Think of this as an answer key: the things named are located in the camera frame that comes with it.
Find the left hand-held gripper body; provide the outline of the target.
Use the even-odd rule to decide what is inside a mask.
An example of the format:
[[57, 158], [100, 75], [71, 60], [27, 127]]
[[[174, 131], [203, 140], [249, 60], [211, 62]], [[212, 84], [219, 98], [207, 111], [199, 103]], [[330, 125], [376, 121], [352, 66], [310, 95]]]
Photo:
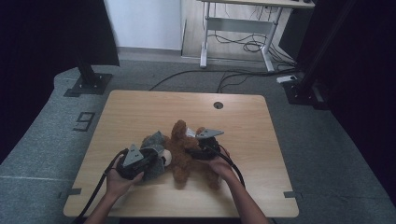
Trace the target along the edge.
[[116, 170], [125, 179], [134, 179], [139, 173], [149, 171], [150, 164], [156, 159], [147, 157], [141, 149], [131, 145], [124, 152], [124, 156], [119, 160]]

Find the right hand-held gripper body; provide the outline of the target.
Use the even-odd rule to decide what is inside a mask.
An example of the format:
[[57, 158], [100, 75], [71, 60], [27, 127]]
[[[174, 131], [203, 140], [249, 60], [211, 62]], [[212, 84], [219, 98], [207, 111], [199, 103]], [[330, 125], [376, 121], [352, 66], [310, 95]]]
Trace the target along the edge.
[[202, 152], [204, 161], [214, 159], [220, 152], [219, 143], [216, 140], [216, 136], [223, 134], [223, 131], [203, 129], [200, 133], [196, 134], [195, 137], [199, 142], [199, 148]]

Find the brown teddy bear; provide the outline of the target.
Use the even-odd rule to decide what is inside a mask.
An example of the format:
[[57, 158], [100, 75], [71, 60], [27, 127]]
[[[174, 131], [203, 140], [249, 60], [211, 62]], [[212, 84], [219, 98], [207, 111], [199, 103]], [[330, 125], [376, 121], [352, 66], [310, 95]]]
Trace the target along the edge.
[[220, 188], [219, 175], [207, 164], [194, 160], [187, 149], [199, 149], [199, 142], [195, 137], [187, 136], [187, 124], [178, 120], [170, 136], [165, 136], [163, 146], [169, 150], [172, 160], [169, 165], [177, 189], [184, 189], [191, 172], [197, 172], [205, 178], [207, 185], [213, 189]]

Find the grey felt cloth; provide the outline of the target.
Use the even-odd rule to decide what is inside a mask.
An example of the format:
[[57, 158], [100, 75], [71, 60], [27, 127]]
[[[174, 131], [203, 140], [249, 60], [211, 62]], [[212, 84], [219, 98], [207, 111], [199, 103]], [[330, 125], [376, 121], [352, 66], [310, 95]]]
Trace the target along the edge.
[[150, 181], [162, 175], [165, 171], [165, 168], [170, 164], [172, 160], [171, 153], [165, 148], [165, 136], [160, 132], [156, 132], [153, 135], [146, 137], [141, 145], [143, 147], [153, 147], [159, 152], [158, 158], [163, 160], [163, 168], [162, 169], [150, 169], [147, 172], [144, 172], [144, 176], [142, 178], [143, 181]]

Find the person's right hand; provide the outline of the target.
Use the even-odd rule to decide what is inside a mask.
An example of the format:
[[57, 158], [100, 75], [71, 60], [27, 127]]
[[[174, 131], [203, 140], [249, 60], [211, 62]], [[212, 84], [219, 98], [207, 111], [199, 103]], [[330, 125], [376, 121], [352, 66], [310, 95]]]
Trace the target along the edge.
[[237, 180], [237, 176], [234, 173], [232, 166], [221, 156], [217, 156], [215, 159], [207, 161], [206, 163], [226, 182]]

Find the person's left hand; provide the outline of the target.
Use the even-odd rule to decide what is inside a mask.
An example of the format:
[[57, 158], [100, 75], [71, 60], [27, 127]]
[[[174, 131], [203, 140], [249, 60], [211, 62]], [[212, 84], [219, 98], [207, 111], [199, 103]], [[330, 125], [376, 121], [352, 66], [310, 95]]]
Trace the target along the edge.
[[139, 173], [134, 179], [125, 179], [120, 176], [118, 171], [116, 170], [119, 160], [121, 156], [118, 156], [107, 172], [106, 175], [106, 193], [105, 198], [109, 199], [110, 201], [116, 201], [119, 197], [124, 195], [130, 187], [134, 186], [135, 184], [139, 183], [144, 176], [144, 173]]

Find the dark tape floor marking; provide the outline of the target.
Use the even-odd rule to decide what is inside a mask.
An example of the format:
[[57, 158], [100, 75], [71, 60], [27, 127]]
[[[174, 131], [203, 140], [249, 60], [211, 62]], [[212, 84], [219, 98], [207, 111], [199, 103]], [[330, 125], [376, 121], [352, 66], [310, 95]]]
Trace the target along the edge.
[[94, 112], [81, 112], [73, 128], [76, 132], [87, 132], [92, 124]]

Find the black computer tower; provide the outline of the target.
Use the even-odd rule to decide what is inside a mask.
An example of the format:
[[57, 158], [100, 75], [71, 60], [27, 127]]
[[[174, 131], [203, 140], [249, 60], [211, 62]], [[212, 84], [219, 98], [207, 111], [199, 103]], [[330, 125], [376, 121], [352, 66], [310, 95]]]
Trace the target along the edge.
[[311, 10], [293, 8], [279, 41], [279, 46], [296, 61], [311, 18]]

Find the black curtain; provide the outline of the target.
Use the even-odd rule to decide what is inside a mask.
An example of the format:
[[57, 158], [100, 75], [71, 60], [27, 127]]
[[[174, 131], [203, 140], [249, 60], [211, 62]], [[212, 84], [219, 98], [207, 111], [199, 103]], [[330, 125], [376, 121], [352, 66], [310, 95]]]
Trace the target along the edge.
[[119, 63], [105, 0], [0, 0], [0, 163], [79, 59]]
[[396, 0], [314, 0], [298, 61], [396, 205]]

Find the black stand with base plate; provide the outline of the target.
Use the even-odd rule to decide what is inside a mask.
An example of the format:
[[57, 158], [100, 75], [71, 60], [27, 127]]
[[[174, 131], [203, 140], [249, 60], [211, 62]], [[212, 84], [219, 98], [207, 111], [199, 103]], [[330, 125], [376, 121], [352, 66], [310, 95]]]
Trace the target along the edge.
[[80, 76], [74, 86], [65, 92], [64, 96], [79, 97], [81, 94], [102, 95], [112, 75], [95, 73], [92, 66], [81, 58], [77, 58], [77, 66]]
[[331, 43], [357, 0], [315, 0], [304, 38], [297, 54], [296, 69], [304, 76], [282, 87], [291, 105], [312, 105], [327, 110], [327, 87], [319, 79], [330, 55]]

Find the white metal desk frame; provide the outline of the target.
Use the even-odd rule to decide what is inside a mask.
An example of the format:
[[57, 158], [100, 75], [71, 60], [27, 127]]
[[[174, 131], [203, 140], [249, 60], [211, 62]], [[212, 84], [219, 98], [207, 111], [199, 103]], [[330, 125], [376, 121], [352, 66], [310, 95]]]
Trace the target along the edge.
[[[200, 67], [207, 66], [207, 39], [209, 31], [223, 31], [246, 34], [266, 35], [266, 41], [261, 49], [266, 69], [274, 72], [275, 68], [271, 61], [269, 48], [273, 42], [276, 28], [284, 8], [307, 8], [313, 9], [315, 4], [312, 0], [198, 0], [204, 3], [204, 36], [201, 45]], [[241, 19], [227, 19], [210, 16], [210, 6], [212, 4], [232, 4], [261, 7], [276, 7], [276, 16], [272, 21], [253, 21]]]

